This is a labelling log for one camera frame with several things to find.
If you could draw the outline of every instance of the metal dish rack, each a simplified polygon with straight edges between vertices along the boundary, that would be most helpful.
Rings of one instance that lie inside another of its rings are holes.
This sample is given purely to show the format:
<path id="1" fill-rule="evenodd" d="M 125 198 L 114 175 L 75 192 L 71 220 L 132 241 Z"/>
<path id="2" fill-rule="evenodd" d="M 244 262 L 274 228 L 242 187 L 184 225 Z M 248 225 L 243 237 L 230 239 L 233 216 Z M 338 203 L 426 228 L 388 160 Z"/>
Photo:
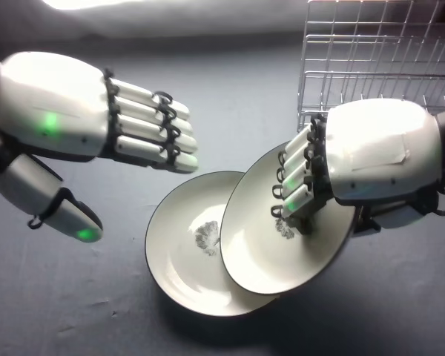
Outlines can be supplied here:
<path id="1" fill-rule="evenodd" d="M 311 0 L 304 36 L 298 131 L 312 115 L 368 98 L 445 111 L 445 1 Z"/>

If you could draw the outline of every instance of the metal wire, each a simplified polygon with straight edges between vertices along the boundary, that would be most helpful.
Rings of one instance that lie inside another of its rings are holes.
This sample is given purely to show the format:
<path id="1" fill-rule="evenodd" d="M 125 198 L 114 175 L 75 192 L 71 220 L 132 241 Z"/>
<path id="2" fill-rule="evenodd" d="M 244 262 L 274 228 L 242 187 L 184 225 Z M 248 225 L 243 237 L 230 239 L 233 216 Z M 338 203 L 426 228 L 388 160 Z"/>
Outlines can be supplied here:
<path id="1" fill-rule="evenodd" d="M 311 0 L 304 30 L 298 130 L 368 98 L 445 111 L 445 1 Z"/>

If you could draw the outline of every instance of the gray background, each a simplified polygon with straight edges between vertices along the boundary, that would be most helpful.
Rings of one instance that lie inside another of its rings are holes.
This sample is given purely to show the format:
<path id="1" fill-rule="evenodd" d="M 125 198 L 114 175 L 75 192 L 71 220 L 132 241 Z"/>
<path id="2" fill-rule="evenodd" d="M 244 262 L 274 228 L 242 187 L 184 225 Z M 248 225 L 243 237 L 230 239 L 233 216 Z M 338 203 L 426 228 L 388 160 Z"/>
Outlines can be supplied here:
<path id="1" fill-rule="evenodd" d="M 352 240 L 325 274 L 254 314 L 214 319 L 171 302 L 145 264 L 163 197 L 212 171 L 246 171 L 296 133 L 301 35 L 77 42 L 65 53 L 165 90 L 192 111 L 192 176 L 96 159 L 47 161 L 105 224 L 85 245 L 0 196 L 0 355 L 445 355 L 445 218 Z"/>

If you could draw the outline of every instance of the ceramic plate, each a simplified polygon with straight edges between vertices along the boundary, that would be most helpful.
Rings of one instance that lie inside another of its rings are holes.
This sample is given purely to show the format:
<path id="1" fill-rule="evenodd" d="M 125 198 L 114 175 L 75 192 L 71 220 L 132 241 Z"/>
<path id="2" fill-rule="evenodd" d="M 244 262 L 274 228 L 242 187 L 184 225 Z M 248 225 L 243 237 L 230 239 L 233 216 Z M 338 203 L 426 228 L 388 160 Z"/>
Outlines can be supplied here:
<path id="1" fill-rule="evenodd" d="M 272 186 L 280 145 L 259 159 L 237 184 L 221 226 L 222 260 L 232 279 L 248 291 L 279 294 L 301 286 L 334 259 L 350 236 L 356 209 L 334 199 L 313 217 L 314 231 L 303 236 L 271 215 L 279 205 Z"/>
<path id="2" fill-rule="evenodd" d="M 242 176 L 216 172 L 183 183 L 159 204 L 147 229 L 145 254 L 156 283 L 201 314 L 245 314 L 274 299 L 240 288 L 221 260 L 221 220 Z"/>

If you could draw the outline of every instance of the robotic hand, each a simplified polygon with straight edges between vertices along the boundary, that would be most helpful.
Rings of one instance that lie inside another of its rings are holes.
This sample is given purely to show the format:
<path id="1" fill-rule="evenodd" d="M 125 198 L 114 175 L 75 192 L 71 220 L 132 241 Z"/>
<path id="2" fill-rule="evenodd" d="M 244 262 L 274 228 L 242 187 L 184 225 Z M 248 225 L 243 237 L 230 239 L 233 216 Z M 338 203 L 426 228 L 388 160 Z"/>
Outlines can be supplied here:
<path id="1" fill-rule="evenodd" d="M 414 102 L 367 99 L 311 120 L 279 154 L 281 205 L 272 214 L 310 217 L 328 200 L 361 208 L 355 232 L 408 225 L 438 210 L 445 194 L 445 112 Z"/>
<path id="2" fill-rule="evenodd" d="M 177 173 L 198 167 L 186 106 L 113 78 L 77 59 L 17 53 L 0 63 L 0 193 L 43 223 L 83 242 L 102 236 L 99 218 L 34 156 L 95 157 Z"/>

